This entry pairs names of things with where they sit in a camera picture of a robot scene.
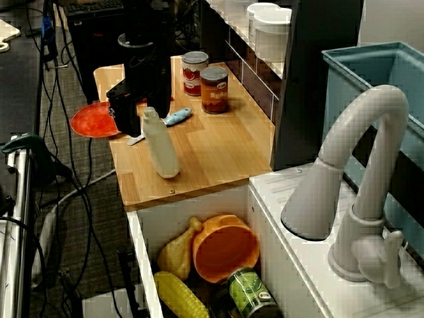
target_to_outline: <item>toy food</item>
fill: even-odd
[[[169,272],[157,272],[153,279],[159,298],[178,318],[209,318],[204,304],[178,277]]]
[[[186,280],[191,269],[191,239],[203,228],[196,218],[189,220],[190,228],[180,237],[169,242],[159,254],[158,265],[160,270],[173,273],[180,280]]]

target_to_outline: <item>faucet handle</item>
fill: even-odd
[[[385,284],[388,288],[400,285],[398,268],[399,249],[403,242],[401,231],[395,231],[383,238],[364,237],[356,245],[354,253],[358,257],[361,274],[371,282]]]
[[[400,273],[398,268],[399,249],[403,242],[401,231],[387,234],[384,240],[386,247],[386,259],[382,259],[384,271],[384,283],[387,288],[396,288],[400,285]]]

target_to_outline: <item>green can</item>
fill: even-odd
[[[240,268],[227,278],[229,294],[243,318],[280,318],[282,314],[258,274]]]

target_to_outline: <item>blue plastic bin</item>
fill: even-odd
[[[333,123],[362,92],[377,85],[400,88],[409,102],[409,122],[401,151],[424,170],[424,55],[402,43],[384,43],[323,51],[329,64],[323,139]],[[344,171],[360,185],[365,168],[351,156]],[[387,219],[402,229],[424,257],[424,229],[390,195],[384,206]]]

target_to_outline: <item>cabinet compartment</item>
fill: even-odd
[[[162,247],[188,228],[190,217],[196,216],[204,222],[221,214],[234,214],[241,218],[258,237],[261,254],[256,269],[284,317],[322,317],[308,287],[297,274],[293,260],[282,246],[272,218],[264,214],[247,185],[129,213],[130,229],[144,287],[144,301],[139,299],[138,302],[149,308],[151,317],[175,317],[169,315],[168,309],[160,305],[153,280]],[[198,278],[193,265],[185,283],[203,303],[207,302],[213,285]]]

